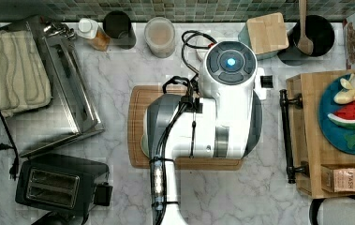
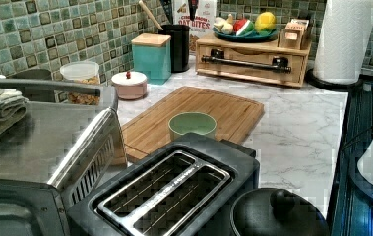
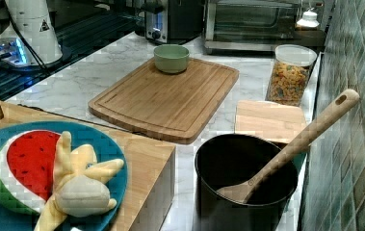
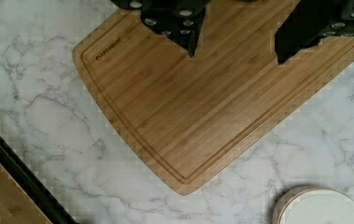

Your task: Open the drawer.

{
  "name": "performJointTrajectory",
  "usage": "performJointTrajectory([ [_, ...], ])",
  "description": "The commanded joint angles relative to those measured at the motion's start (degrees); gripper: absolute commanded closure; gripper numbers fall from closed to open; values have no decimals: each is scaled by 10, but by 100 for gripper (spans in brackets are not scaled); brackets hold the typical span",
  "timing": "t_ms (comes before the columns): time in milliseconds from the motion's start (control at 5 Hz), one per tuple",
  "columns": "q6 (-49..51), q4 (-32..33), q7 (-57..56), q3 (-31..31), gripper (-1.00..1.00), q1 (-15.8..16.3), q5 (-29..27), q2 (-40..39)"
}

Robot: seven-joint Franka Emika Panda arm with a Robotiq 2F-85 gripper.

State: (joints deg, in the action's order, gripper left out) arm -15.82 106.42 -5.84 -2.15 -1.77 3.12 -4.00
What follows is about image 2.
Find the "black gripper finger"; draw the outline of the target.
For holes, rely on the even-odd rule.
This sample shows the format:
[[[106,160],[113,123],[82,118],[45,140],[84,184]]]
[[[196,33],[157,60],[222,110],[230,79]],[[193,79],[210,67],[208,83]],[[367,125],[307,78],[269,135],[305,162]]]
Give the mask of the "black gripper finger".
[[[194,21],[198,9],[199,0],[188,0],[190,20]]]

